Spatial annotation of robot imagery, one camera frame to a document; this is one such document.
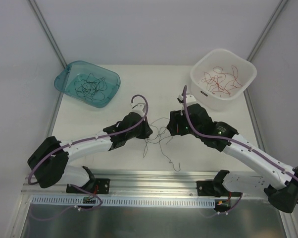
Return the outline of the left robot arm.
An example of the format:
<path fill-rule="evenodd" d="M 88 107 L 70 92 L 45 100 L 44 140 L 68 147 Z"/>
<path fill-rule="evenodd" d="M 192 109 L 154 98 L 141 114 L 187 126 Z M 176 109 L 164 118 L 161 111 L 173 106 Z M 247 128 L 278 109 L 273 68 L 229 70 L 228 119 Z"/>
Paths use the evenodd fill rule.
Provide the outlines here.
<path fill-rule="evenodd" d="M 152 130 L 146 115 L 130 112 L 116 124 L 75 141 L 60 141 L 54 136 L 46 138 L 27 161 L 31 169 L 28 184 L 48 188 L 63 182 L 67 184 L 68 193 L 94 193 L 98 180 L 92 171 L 86 166 L 76 167 L 70 163 L 97 152 L 118 149 L 133 138 L 147 139 Z"/>

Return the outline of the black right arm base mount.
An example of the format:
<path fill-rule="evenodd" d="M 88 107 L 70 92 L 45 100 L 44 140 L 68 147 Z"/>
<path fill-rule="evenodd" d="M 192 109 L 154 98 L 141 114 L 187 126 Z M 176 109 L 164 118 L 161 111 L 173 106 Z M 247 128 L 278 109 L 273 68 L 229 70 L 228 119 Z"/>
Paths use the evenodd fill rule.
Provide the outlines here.
<path fill-rule="evenodd" d="M 230 172 L 228 170 L 220 170 L 213 180 L 196 181 L 198 196 L 230 196 L 230 192 L 224 187 L 224 178 Z"/>

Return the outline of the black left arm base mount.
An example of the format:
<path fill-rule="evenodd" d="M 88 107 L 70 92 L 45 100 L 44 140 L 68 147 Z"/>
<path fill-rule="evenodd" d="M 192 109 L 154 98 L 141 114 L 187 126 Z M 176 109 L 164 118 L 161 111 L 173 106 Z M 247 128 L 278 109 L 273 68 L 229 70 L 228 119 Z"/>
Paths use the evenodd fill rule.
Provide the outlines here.
<path fill-rule="evenodd" d="M 88 175 L 89 180 L 82 186 L 78 186 L 81 191 L 74 187 L 73 185 L 68 184 L 66 188 L 66 193 L 85 193 L 85 191 L 93 193 L 93 194 L 109 194 L 110 188 L 110 179 L 109 178 L 96 178 L 91 170 L 86 167 L 81 167 Z"/>

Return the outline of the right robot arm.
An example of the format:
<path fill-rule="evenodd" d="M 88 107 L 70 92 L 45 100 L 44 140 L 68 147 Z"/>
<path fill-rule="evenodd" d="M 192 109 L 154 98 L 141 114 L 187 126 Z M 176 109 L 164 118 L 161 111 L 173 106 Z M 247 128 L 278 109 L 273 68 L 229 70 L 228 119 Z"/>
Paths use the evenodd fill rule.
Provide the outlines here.
<path fill-rule="evenodd" d="M 201 105 L 192 104 L 186 110 L 171 111 L 167 129 L 172 136 L 191 134 L 207 147 L 234 157 L 259 175 L 243 176 L 220 170 L 213 181 L 202 184 L 203 194 L 215 197 L 229 193 L 252 194 L 266 198 L 285 213 L 293 212 L 298 204 L 298 166 L 283 164 L 254 147 L 232 126 L 213 121 Z"/>

